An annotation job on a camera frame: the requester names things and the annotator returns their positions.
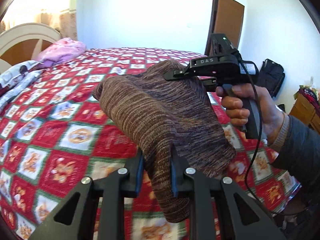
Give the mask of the right forearm grey sleeve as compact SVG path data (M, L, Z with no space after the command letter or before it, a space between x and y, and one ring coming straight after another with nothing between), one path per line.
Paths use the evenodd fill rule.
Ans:
M319 134L285 114L280 132L269 148L278 153L271 165L288 171L308 198L319 203Z

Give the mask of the right hand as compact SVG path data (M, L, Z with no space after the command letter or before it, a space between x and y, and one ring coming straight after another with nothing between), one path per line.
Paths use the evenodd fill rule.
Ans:
M246 83L233 86L232 91L236 95L234 98L228 96L222 87L216 88L216 94L222 98L221 104L225 107L226 114L231 119L231 124L236 128L247 124L250 111L243 107L240 99L253 99L257 95L267 141L269 144L274 143L283 125L285 115L277 109L267 89L259 86L252 87L252 85Z

